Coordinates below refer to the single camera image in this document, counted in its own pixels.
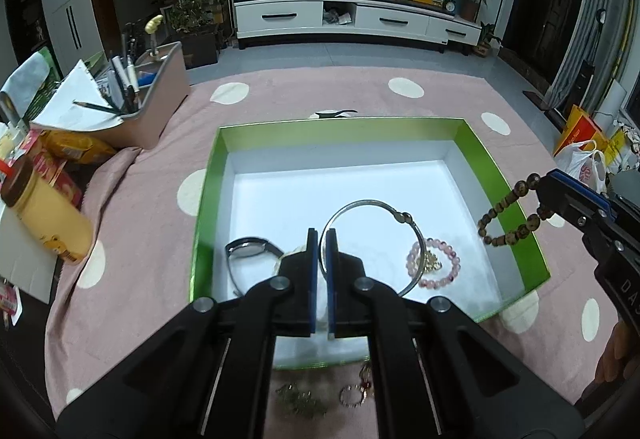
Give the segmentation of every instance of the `silver bangle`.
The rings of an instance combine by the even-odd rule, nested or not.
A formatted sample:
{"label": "silver bangle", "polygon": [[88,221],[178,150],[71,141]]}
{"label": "silver bangle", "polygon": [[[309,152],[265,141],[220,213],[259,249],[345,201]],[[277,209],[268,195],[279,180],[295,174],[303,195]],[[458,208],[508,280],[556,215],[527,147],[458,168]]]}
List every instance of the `silver bangle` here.
{"label": "silver bangle", "polygon": [[409,214],[409,213],[401,213],[398,212],[397,210],[393,209],[391,206],[389,206],[388,204],[382,202],[381,200],[373,200],[373,199],[364,199],[364,200],[356,200],[355,202],[351,202],[350,204],[347,204],[346,206],[341,207],[335,214],[334,216],[332,216],[329,219],[329,222],[326,223],[326,226],[324,226],[324,229],[322,230],[322,235],[320,236],[320,271],[322,271],[322,276],[324,276],[324,279],[326,279],[326,234],[329,232],[329,229],[331,229],[331,226],[334,224],[334,222],[336,221],[336,219],[342,215],[343,213],[348,212],[349,210],[353,210],[354,208],[359,208],[360,206],[377,206],[379,208],[384,208],[387,212],[391,213],[394,218],[396,219],[396,221],[398,221],[400,224],[408,224],[409,226],[411,226],[411,229],[414,230],[415,232],[415,236],[418,239],[418,245],[420,245],[420,262],[418,265],[418,271],[416,272],[415,276],[412,278],[412,281],[409,283],[409,285],[407,287],[405,287],[404,289],[402,289],[401,292],[398,293],[398,295],[400,296],[404,296],[406,295],[409,291],[411,291],[411,289],[413,289],[416,285],[418,285],[418,282],[420,281],[420,278],[422,278],[422,275],[424,275],[424,273],[426,273],[427,270],[427,243],[424,241],[424,237],[422,236],[422,233],[420,232],[420,229],[418,228],[418,226],[415,224],[414,222],[414,218]]}

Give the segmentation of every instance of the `cabinet handle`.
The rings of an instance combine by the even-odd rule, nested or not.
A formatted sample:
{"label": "cabinet handle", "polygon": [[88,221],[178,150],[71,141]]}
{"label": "cabinet handle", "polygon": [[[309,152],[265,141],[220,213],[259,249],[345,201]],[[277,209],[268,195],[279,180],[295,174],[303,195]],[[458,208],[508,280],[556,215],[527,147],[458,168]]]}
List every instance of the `cabinet handle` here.
{"label": "cabinet handle", "polygon": [[71,23],[74,25],[74,31],[76,32],[76,39],[78,40],[78,45],[82,49],[82,42],[80,41],[80,35],[78,34],[78,28],[76,27],[76,19],[74,18],[74,8],[69,6],[69,12],[71,13]]}
{"label": "cabinet handle", "polygon": [[262,18],[265,20],[275,20],[277,18],[295,18],[298,16],[298,13],[287,13],[287,14],[263,14]]}
{"label": "cabinet handle", "polygon": [[452,31],[451,29],[445,29],[447,33],[457,34],[458,36],[466,36],[466,33],[460,33],[458,31]]}
{"label": "cabinet handle", "polygon": [[67,7],[65,9],[65,11],[66,11],[66,21],[69,23],[69,30],[71,31],[71,37],[74,39],[74,45],[76,46],[76,51],[78,51],[79,47],[78,47],[78,41],[76,40],[76,33],[74,32],[74,28],[71,25],[71,14],[69,12],[70,9],[71,9],[71,7]]}
{"label": "cabinet handle", "polygon": [[389,23],[389,24],[409,25],[408,21],[405,21],[405,20],[393,20],[391,18],[381,18],[380,21],[381,22],[386,22],[386,23]]}

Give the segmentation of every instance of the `human hand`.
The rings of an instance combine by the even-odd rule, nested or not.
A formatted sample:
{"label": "human hand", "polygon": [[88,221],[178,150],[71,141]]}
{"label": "human hand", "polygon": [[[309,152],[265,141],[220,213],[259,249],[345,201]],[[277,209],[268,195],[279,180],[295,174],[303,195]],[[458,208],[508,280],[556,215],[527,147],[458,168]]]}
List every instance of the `human hand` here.
{"label": "human hand", "polygon": [[638,345],[638,341],[635,330],[622,321],[618,322],[613,327],[609,342],[598,361],[594,381],[598,385],[605,381],[608,383],[615,381],[620,375],[620,370],[624,378],[629,379],[640,366],[640,353],[633,354],[631,359],[627,359]]}

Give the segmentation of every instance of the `drawer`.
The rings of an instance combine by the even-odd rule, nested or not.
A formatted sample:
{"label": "drawer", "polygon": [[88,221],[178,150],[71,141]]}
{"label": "drawer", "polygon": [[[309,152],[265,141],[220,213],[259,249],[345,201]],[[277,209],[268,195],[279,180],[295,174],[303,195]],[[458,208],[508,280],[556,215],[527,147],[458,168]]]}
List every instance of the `drawer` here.
{"label": "drawer", "polygon": [[238,32],[322,26],[322,1],[267,2],[236,6]]}
{"label": "drawer", "polygon": [[442,42],[452,40],[477,45],[480,38],[480,28],[434,17],[431,18],[427,35]]}
{"label": "drawer", "polygon": [[429,20],[428,16],[422,14],[358,6],[355,26],[359,29],[393,31],[407,35],[424,36],[429,26]]}

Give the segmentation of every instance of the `finger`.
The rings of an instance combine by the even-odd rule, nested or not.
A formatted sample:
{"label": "finger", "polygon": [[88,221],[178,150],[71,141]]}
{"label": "finger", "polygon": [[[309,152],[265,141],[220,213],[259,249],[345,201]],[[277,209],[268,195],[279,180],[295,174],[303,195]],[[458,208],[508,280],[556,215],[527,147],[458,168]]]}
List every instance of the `finger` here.
{"label": "finger", "polygon": [[640,366],[640,356],[634,356],[626,364],[625,371],[623,372],[625,379],[629,379],[632,375],[634,375],[634,372],[636,371],[638,366]]}
{"label": "finger", "polygon": [[604,383],[604,365],[602,363],[602,358],[598,360],[598,365],[596,366],[596,374],[593,377],[594,382],[597,385],[602,385]]}
{"label": "finger", "polygon": [[613,327],[614,357],[622,359],[629,354],[632,346],[632,331],[624,322]]}
{"label": "finger", "polygon": [[620,362],[616,359],[614,342],[615,339],[614,335],[612,334],[602,355],[604,379],[609,383],[611,381],[615,381],[615,379],[618,377],[618,373],[620,372]]}

